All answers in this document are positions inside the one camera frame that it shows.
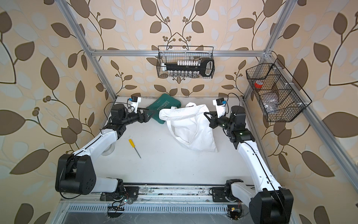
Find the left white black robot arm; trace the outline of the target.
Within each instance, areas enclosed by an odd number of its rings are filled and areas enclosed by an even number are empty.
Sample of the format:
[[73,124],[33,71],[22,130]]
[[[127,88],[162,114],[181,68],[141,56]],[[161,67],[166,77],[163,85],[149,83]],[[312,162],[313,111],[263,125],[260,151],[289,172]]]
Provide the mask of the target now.
[[59,158],[55,190],[78,195],[122,192],[119,179],[97,177],[93,164],[123,135],[127,125],[146,123],[153,115],[154,111],[148,109],[129,112],[124,104],[114,104],[109,121],[97,137],[74,153]]

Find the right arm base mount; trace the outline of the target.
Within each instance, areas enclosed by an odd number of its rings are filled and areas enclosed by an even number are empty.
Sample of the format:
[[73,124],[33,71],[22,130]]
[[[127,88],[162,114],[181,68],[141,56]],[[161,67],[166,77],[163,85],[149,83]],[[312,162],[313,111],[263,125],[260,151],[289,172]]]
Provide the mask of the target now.
[[254,193],[253,189],[250,187],[243,187],[243,186],[224,186],[224,187],[212,187],[209,190],[209,194],[213,198],[213,202],[216,203],[239,203],[241,200],[237,197],[244,198],[251,193]]

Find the white printed tote bag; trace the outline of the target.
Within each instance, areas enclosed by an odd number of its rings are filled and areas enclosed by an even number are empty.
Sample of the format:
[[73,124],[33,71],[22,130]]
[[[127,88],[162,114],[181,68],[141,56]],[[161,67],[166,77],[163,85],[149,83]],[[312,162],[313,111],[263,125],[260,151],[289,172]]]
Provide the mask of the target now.
[[217,153],[210,122],[204,113],[209,109],[205,104],[188,103],[183,108],[162,109],[159,118],[167,124],[172,137],[187,149],[198,152]]

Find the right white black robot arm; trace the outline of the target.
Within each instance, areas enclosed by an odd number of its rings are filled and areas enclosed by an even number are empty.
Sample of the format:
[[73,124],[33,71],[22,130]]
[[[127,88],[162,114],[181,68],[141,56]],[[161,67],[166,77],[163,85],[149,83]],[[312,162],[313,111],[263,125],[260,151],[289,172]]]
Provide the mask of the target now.
[[242,202],[249,208],[255,224],[287,224],[291,218],[293,195],[275,179],[263,160],[253,134],[246,128],[242,106],[232,106],[230,116],[205,112],[211,128],[220,127],[249,168],[254,188],[241,179],[227,180],[224,192],[230,202]]

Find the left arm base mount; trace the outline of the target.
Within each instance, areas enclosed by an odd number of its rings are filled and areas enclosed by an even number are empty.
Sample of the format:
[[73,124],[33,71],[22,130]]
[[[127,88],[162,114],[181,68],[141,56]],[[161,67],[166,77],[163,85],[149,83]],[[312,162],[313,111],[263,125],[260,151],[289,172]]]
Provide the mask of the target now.
[[139,187],[121,187],[115,192],[105,192],[100,196],[100,201],[127,202],[129,204],[137,200],[139,196]]

